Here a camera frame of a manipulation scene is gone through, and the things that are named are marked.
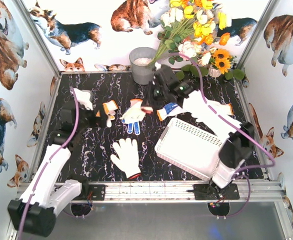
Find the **cream glove red cuff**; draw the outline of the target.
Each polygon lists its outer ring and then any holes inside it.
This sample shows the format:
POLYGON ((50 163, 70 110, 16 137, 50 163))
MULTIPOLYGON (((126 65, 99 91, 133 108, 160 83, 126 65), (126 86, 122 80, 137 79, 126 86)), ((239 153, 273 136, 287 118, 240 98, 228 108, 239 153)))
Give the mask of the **cream glove red cuff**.
POLYGON ((141 175, 139 168, 139 152, 136 139, 121 138, 112 144, 115 154, 110 156, 111 161, 125 173, 127 179, 132 180, 141 175))

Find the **white glove orange cuff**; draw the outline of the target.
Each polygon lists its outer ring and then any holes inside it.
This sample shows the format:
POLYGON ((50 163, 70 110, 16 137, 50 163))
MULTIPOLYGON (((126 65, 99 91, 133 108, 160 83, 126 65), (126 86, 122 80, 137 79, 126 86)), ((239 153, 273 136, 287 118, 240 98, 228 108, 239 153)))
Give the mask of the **white glove orange cuff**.
MULTIPOLYGON (((214 100, 207 100, 207 104, 213 107, 213 109, 220 115, 224 116, 233 116, 234 110, 231 103, 222 104, 218 101, 214 100)), ((212 118, 214 113, 207 107, 203 106, 200 110, 196 113, 192 113, 191 116, 196 118, 197 122, 203 122, 204 120, 209 120, 212 118)))

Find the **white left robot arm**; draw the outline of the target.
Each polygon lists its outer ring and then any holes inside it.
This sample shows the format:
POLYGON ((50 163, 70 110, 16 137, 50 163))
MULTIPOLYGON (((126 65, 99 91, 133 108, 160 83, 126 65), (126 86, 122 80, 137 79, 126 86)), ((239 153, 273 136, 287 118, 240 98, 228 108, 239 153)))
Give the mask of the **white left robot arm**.
POLYGON ((53 131, 45 156, 26 190, 19 199, 11 200, 7 211, 20 239, 22 233, 47 237, 56 219, 72 200, 103 201, 106 187, 89 184, 84 176, 70 174, 57 190, 58 176, 75 151, 83 130, 102 127, 104 116, 93 110, 63 107, 60 122, 53 131))

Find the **orange dotted white glove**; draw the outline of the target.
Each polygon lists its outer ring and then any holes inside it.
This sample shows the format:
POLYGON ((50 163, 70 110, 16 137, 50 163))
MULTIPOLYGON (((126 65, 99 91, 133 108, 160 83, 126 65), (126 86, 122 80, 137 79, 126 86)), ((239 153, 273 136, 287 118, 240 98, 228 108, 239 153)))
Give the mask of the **orange dotted white glove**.
POLYGON ((110 128, 118 109, 119 107, 116 102, 114 100, 110 100, 108 102, 102 103, 95 116, 100 118, 102 121, 105 121, 105 126, 110 128))

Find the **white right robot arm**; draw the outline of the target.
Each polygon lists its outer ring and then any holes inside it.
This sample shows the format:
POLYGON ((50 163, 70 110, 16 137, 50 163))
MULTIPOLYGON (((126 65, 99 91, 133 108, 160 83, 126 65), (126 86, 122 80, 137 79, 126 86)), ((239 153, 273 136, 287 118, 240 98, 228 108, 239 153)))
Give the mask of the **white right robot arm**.
POLYGON ((222 146, 211 154, 216 164, 207 176, 219 188, 226 187, 252 154, 254 126, 232 118, 231 106, 207 99, 202 86, 189 80, 179 81, 168 65, 156 63, 152 71, 153 79, 149 81, 142 110, 155 111, 161 121, 170 114, 191 113, 198 122, 208 126, 222 146))

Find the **white perforated storage basket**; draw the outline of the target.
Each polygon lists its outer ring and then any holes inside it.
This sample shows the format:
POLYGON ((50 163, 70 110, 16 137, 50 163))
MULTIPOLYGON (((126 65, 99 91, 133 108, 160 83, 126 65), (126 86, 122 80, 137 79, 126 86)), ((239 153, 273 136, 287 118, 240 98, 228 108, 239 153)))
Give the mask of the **white perforated storage basket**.
POLYGON ((203 181, 229 181, 235 169, 220 160, 222 145, 217 136, 174 117, 154 149, 159 158, 203 181))

